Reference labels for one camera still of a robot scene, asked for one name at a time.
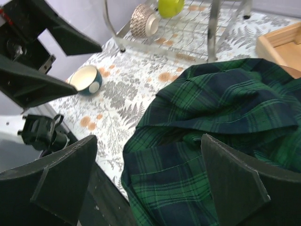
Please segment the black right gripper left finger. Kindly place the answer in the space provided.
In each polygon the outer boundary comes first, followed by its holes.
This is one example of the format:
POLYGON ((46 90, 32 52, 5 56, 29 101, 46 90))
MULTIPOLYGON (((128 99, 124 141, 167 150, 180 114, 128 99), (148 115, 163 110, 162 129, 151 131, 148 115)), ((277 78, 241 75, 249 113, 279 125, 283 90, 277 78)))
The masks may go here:
POLYGON ((0 174, 2 226, 75 226, 97 154, 89 135, 53 154, 0 174))

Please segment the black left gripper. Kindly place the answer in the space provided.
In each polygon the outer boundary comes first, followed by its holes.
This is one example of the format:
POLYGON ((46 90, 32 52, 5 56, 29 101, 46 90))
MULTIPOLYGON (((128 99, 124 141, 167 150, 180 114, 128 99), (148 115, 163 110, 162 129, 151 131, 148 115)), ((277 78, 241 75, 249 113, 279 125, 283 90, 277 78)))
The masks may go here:
POLYGON ((61 18, 44 0, 11 0, 0 10, 0 90, 21 108, 77 94, 48 73, 56 57, 38 37, 48 30, 67 56, 102 47, 61 18))

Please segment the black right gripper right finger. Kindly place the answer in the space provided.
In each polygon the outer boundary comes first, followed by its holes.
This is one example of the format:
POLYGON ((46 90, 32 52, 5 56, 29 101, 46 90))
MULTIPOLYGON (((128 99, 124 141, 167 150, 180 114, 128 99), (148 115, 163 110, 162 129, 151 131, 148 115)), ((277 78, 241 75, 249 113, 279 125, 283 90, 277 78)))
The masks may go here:
POLYGON ((221 226, 299 226, 301 175, 203 135, 201 151, 221 226))

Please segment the green tartan skirt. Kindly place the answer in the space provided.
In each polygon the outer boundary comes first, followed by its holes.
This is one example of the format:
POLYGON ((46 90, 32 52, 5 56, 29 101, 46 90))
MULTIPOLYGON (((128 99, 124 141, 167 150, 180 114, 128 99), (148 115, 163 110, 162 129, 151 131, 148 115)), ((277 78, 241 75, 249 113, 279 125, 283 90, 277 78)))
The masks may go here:
POLYGON ((123 148, 121 182, 137 225, 218 225, 203 134, 300 172, 300 79, 246 58, 193 65, 160 90, 123 148))

